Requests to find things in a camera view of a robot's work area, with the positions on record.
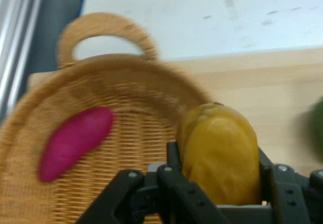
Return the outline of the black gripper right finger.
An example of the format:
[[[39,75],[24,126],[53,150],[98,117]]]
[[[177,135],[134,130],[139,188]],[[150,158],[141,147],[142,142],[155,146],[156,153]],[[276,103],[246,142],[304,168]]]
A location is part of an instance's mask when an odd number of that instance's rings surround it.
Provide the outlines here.
[[[274,164],[259,149],[262,196],[274,210],[275,223],[322,223],[322,169],[309,177],[286,164]]]

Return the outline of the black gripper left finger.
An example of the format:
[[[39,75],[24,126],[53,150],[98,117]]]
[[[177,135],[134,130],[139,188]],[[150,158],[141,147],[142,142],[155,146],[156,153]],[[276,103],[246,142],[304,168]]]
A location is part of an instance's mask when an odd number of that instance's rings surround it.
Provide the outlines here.
[[[167,162],[155,172],[122,170],[76,221],[144,223],[158,214],[163,223],[227,223],[226,217],[181,172],[178,144],[167,144]]]

